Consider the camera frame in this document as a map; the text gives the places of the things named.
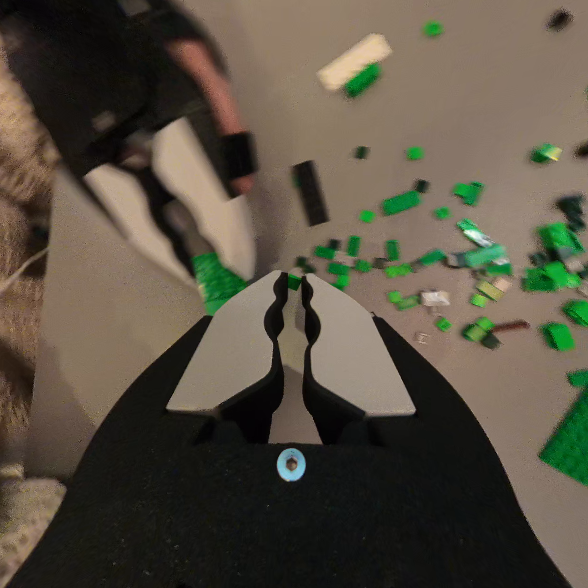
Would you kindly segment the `green lego plate assembly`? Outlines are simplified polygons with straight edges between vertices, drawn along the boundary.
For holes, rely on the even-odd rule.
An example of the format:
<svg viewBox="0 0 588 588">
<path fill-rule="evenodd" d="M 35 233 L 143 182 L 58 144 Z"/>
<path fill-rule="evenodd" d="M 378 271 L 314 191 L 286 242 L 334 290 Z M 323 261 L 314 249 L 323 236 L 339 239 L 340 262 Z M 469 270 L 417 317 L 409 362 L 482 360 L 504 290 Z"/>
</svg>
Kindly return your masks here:
<svg viewBox="0 0 588 588">
<path fill-rule="evenodd" d="M 192 268 L 209 316 L 213 316 L 228 300 L 248 286 L 240 276 L 224 267 L 216 252 L 194 256 Z"/>
</svg>

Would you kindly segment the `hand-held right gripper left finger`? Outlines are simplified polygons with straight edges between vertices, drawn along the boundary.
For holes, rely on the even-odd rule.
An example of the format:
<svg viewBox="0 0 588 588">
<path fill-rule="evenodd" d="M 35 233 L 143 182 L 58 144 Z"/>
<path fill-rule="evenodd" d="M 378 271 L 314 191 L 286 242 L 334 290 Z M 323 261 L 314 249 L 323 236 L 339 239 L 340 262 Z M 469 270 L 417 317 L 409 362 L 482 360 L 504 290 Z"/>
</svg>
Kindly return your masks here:
<svg viewBox="0 0 588 588">
<path fill-rule="evenodd" d="M 234 422 L 247 442 L 267 444 L 284 396 L 278 337 L 288 274 L 275 270 L 212 316 L 166 410 Z"/>
</svg>

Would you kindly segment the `green studded lego plate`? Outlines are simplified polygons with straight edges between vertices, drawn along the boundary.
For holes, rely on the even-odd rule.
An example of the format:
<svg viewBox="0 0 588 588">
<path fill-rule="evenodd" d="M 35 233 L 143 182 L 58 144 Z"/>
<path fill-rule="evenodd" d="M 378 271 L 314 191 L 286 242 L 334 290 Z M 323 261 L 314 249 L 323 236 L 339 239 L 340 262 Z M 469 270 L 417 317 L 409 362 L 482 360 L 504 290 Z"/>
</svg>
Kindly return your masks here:
<svg viewBox="0 0 588 588">
<path fill-rule="evenodd" d="M 539 459 L 587 486 L 587 388 L 563 416 L 540 451 Z"/>
</svg>

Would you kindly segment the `green lego brick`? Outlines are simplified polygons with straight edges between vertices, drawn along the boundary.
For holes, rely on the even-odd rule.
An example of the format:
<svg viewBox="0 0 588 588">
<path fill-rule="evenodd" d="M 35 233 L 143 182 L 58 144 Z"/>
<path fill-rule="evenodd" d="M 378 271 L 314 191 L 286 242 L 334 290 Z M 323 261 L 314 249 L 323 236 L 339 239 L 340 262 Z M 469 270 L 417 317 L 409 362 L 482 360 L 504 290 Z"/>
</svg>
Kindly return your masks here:
<svg viewBox="0 0 588 588">
<path fill-rule="evenodd" d="M 379 63 L 371 63 L 352 77 L 344 85 L 344 93 L 350 99 L 355 99 L 364 94 L 380 77 L 381 66 Z"/>
</svg>

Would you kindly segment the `pile of lego pieces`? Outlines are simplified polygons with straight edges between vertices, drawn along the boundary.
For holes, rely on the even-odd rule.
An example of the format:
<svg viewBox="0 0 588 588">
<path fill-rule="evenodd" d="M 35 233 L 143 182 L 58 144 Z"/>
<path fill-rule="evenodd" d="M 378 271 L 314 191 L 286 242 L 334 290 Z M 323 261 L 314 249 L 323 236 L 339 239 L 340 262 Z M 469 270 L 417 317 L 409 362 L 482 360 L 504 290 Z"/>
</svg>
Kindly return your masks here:
<svg viewBox="0 0 588 588">
<path fill-rule="evenodd" d="M 535 147 L 530 153 L 530 161 L 538 165 L 548 165 L 556 162 L 561 157 L 563 150 L 551 143 L 543 143 Z M 407 192 L 391 196 L 382 202 L 382 215 L 385 217 L 399 215 L 407 210 L 413 209 L 421 204 L 422 195 L 425 192 L 425 183 L 421 182 L 423 187 L 415 187 Z M 457 183 L 454 186 L 454 195 L 462 198 L 464 204 L 474 205 L 477 203 L 479 196 L 483 192 L 484 185 L 480 182 Z M 537 266 L 530 269 L 524 278 L 524 287 L 528 291 L 555 291 L 558 288 L 572 287 L 580 284 L 580 270 L 568 269 L 566 263 L 574 261 L 572 258 L 584 252 L 584 248 L 577 238 L 579 231 L 584 230 L 584 224 L 580 222 L 578 226 L 574 224 L 574 215 L 582 216 L 582 195 L 579 197 L 564 198 L 561 204 L 564 212 L 569 212 L 568 224 L 550 224 L 539 228 L 543 246 L 550 254 L 554 254 L 554 261 L 549 261 L 548 257 L 543 266 Z M 369 223 L 375 218 L 375 212 L 372 210 L 363 210 L 360 214 L 362 222 Z M 415 267 L 425 267 L 437 262 L 445 261 L 451 267 L 482 269 L 490 277 L 497 278 L 496 283 L 483 282 L 482 286 L 489 289 L 478 288 L 478 298 L 483 302 L 488 299 L 497 300 L 498 294 L 504 293 L 499 288 L 498 278 L 511 275 L 511 261 L 506 255 L 505 248 L 496 243 L 488 235 L 483 233 L 478 225 L 471 219 L 461 219 L 456 226 L 463 235 L 473 242 L 477 249 L 466 251 L 462 254 L 453 254 L 453 261 L 450 263 L 450 255 L 445 254 L 441 249 L 435 249 L 417 260 L 416 265 L 404 264 L 403 266 L 390 267 L 390 270 L 397 270 L 393 275 L 405 275 L 407 272 L 416 271 Z M 347 255 L 354 257 L 359 251 L 360 239 L 353 236 L 349 240 Z M 318 247 L 316 255 L 325 259 L 334 260 L 337 251 L 331 247 Z M 572 322 L 577 325 L 584 325 L 587 328 L 587 301 L 572 300 L 563 308 L 564 313 Z M 575 340 L 571 335 L 567 325 L 559 322 L 546 323 L 540 327 L 540 330 L 552 349 L 564 352 L 575 349 Z M 498 326 L 468 327 L 463 336 L 470 341 L 480 341 L 484 344 L 490 344 L 490 340 L 495 341 L 495 334 L 499 331 Z"/>
</svg>

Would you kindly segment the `person's left hand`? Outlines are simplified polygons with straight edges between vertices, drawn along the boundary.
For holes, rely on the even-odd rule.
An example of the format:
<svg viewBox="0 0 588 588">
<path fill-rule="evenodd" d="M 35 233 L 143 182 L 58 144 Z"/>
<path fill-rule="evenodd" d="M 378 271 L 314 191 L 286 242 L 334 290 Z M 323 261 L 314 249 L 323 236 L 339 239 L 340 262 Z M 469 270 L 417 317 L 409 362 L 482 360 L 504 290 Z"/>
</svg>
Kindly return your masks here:
<svg viewBox="0 0 588 588">
<path fill-rule="evenodd" d="M 217 152 L 224 178 L 230 181 L 236 196 L 248 194 L 254 187 L 255 172 L 244 175 L 243 168 L 238 169 L 235 152 L 245 146 L 245 139 L 251 135 L 238 110 L 229 79 L 204 41 L 179 38 L 165 41 L 165 47 L 174 62 L 194 79 L 208 103 L 219 137 Z"/>
</svg>

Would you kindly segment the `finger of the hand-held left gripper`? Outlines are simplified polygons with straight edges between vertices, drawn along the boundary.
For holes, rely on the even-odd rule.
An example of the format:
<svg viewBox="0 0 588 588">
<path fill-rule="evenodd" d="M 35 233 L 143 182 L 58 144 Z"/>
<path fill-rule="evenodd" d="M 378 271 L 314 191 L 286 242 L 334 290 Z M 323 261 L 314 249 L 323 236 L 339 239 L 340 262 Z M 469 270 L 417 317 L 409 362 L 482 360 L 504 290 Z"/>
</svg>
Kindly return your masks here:
<svg viewBox="0 0 588 588">
<path fill-rule="evenodd" d="M 85 174 L 84 184 L 138 254 L 181 283 L 196 288 L 185 240 L 167 218 L 159 194 L 149 194 L 135 174 L 110 164 Z"/>
<path fill-rule="evenodd" d="M 246 196 L 229 197 L 187 118 L 176 119 L 155 134 L 152 169 L 188 209 L 223 265 L 242 279 L 253 280 L 256 242 Z"/>
</svg>

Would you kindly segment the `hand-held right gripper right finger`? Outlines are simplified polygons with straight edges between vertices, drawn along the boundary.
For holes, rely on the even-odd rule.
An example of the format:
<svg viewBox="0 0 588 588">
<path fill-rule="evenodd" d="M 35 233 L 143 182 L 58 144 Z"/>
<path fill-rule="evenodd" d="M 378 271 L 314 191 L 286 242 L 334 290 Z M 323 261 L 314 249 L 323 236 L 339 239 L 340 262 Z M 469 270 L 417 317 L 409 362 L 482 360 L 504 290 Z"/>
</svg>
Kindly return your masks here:
<svg viewBox="0 0 588 588">
<path fill-rule="evenodd" d="M 302 279 L 303 402 L 321 442 L 350 424 L 412 417 L 415 405 L 370 312 L 316 275 Z"/>
</svg>

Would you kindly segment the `black long lego plate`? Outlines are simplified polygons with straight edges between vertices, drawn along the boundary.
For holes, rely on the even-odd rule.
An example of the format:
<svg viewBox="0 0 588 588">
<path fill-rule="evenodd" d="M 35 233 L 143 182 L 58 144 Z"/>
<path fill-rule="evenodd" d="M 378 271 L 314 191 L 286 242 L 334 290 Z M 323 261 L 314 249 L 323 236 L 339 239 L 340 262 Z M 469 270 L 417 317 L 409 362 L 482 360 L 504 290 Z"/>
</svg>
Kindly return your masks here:
<svg viewBox="0 0 588 588">
<path fill-rule="evenodd" d="M 310 227 L 327 223 L 329 213 L 325 195 L 319 181 L 313 160 L 306 160 L 292 166 L 292 178 Z"/>
</svg>

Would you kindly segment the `white lego plate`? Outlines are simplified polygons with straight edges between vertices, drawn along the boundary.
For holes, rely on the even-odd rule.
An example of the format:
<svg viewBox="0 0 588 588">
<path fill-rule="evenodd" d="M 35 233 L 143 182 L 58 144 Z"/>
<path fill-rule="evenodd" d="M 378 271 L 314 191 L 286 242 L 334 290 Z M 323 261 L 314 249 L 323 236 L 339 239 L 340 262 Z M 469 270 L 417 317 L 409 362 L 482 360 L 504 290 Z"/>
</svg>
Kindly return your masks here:
<svg viewBox="0 0 588 588">
<path fill-rule="evenodd" d="M 317 71 L 319 83 L 327 92 L 338 92 L 367 67 L 379 64 L 393 54 L 382 33 L 370 33 Z"/>
</svg>

